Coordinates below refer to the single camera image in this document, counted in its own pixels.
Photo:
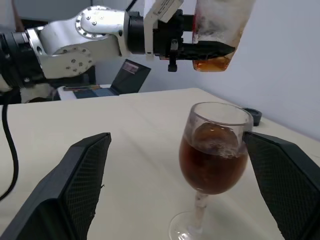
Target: white wall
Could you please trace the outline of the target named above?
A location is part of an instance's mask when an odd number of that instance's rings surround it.
[[[0,28],[4,32],[16,29],[13,7],[10,0],[0,0]]]
[[[104,0],[118,9],[127,2]],[[185,0],[184,13],[192,14],[194,4]],[[183,61],[177,73],[169,73],[166,61],[130,59],[152,68],[142,92],[198,87],[320,140],[319,45],[319,0],[257,0],[226,72],[196,72],[191,62]],[[111,83],[122,62],[119,58],[101,63],[97,79]]]
[[[90,6],[90,0],[14,0],[14,2],[22,18],[46,21],[73,18]]]

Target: laptop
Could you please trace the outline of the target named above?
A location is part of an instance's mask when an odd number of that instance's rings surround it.
[[[94,90],[99,96],[118,96],[138,93],[151,69],[128,59],[123,63],[110,88]]]

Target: background desk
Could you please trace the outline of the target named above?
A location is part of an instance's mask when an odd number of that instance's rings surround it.
[[[0,233],[70,145],[111,132],[102,181],[105,187],[88,240],[169,239],[170,220],[194,205],[195,191],[179,167],[181,137],[191,106],[207,101],[225,102],[199,89],[185,89],[11,105],[8,122],[20,172],[13,193],[0,202]],[[319,142],[265,118],[254,131],[298,144],[319,165]],[[13,172],[2,128],[0,154],[2,193]],[[250,162],[233,189],[209,198],[206,218],[205,227],[214,230],[215,240],[283,239],[259,192]]]

